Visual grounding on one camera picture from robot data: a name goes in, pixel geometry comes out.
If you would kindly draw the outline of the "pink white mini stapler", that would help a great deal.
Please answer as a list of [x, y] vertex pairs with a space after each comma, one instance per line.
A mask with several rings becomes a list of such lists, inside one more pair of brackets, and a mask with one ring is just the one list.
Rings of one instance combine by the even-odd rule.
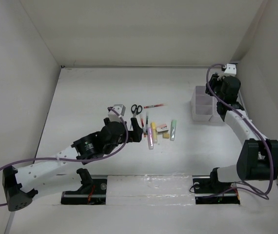
[[167, 124], [161, 124], [156, 127], [157, 134], [163, 134], [168, 132], [168, 126]]

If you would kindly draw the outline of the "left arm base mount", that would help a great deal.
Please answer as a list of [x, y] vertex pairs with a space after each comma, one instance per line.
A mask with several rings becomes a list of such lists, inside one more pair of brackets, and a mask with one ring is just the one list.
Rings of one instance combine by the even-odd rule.
[[80, 187], [76, 190], [64, 191], [61, 195], [62, 205], [105, 205], [108, 176], [92, 177], [87, 169], [78, 169]]

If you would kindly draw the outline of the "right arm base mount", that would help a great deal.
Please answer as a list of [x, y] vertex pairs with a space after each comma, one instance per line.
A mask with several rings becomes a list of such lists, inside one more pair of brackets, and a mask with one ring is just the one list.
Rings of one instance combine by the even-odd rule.
[[193, 175], [192, 181], [189, 192], [196, 205], [240, 204], [238, 191], [229, 182], [219, 182], [216, 169], [209, 175]]

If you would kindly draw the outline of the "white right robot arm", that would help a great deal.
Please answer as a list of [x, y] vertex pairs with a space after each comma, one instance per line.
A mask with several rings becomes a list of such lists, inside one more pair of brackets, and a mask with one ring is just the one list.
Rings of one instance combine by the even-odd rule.
[[237, 101], [240, 85], [238, 78], [218, 74], [206, 84], [206, 94], [217, 99], [217, 113], [242, 144], [235, 165], [212, 170], [208, 186], [214, 192], [220, 192], [226, 183], [267, 180], [273, 184], [278, 177], [278, 141], [267, 138], [248, 118]]

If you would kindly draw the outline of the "yellow highlighter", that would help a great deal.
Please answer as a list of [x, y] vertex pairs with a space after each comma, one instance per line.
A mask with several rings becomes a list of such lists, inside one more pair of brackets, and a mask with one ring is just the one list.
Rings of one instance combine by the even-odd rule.
[[158, 142], [158, 137], [157, 137], [157, 127], [155, 122], [151, 122], [151, 129], [152, 129], [152, 139], [153, 143], [157, 144]]

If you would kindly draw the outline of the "red pen refill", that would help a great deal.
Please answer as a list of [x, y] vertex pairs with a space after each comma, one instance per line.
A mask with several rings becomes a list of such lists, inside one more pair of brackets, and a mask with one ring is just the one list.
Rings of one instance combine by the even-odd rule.
[[165, 104], [165, 103], [161, 103], [161, 104], [155, 104], [155, 105], [147, 105], [147, 106], [144, 106], [143, 108], [150, 109], [150, 108], [162, 107], [162, 106], [166, 106], [166, 105], [167, 104]]

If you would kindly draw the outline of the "orange pen refill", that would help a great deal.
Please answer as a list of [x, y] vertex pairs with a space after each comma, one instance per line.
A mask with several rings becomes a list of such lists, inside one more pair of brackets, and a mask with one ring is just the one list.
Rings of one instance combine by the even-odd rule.
[[142, 130], [143, 130], [143, 133], [145, 133], [145, 127], [144, 127], [143, 115], [142, 115], [142, 114], [140, 114], [140, 115], [139, 115], [139, 117], [140, 117], [140, 122], [141, 122], [141, 127], [142, 127]]

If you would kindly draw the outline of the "green pen refill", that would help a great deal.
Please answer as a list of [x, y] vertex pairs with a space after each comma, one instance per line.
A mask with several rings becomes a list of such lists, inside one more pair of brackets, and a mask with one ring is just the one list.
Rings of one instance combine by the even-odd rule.
[[148, 136], [148, 123], [149, 123], [149, 113], [146, 112], [146, 115], [145, 115], [145, 137]]

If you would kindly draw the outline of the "white compartment organizer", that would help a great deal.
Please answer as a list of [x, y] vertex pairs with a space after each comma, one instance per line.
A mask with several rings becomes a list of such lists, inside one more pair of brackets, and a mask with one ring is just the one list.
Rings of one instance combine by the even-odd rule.
[[195, 122], [224, 124], [217, 113], [217, 99], [205, 93], [205, 86], [196, 86], [191, 97], [191, 114]]

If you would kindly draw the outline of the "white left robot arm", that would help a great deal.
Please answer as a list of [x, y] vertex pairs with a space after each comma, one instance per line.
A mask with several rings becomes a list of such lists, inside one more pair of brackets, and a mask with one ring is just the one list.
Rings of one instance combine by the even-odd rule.
[[131, 118], [131, 131], [121, 121], [110, 121], [109, 118], [105, 118], [104, 123], [105, 126], [100, 131], [74, 141], [71, 146], [57, 153], [52, 160], [20, 168], [8, 166], [3, 169], [2, 185], [8, 210], [15, 212], [27, 207], [48, 190], [50, 179], [71, 168], [78, 176], [75, 188], [81, 194], [87, 193], [91, 200], [96, 185], [83, 166], [111, 154], [120, 144], [140, 142], [143, 135], [143, 129], [135, 117]]

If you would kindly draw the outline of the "yellow eraser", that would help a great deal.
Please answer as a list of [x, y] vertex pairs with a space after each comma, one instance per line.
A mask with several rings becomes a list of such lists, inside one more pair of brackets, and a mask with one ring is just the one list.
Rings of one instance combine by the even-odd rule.
[[162, 137], [163, 137], [164, 139], [169, 139], [169, 138], [170, 138], [170, 134], [169, 134], [169, 133], [163, 133], [163, 134], [162, 134]]

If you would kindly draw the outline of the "pink highlighter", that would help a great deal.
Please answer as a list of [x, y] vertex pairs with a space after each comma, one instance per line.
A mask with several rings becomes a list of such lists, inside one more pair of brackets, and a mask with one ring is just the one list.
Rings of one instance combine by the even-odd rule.
[[153, 132], [152, 132], [152, 128], [148, 127], [148, 147], [150, 150], [154, 149], [154, 142], [153, 142]]

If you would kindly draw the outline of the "green highlighter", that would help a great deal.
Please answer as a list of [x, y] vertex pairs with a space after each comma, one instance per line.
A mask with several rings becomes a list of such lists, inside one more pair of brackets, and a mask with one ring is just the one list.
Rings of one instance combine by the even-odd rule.
[[174, 141], [176, 136], [177, 120], [174, 119], [171, 121], [171, 130], [170, 130], [170, 140]]

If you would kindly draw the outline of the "black handled scissors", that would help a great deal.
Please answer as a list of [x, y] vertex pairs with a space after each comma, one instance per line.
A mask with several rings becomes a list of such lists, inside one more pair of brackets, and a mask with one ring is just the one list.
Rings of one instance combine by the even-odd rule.
[[141, 105], [133, 104], [131, 107], [131, 112], [133, 115], [133, 118], [135, 118], [137, 115], [141, 114], [143, 110], [143, 107]]

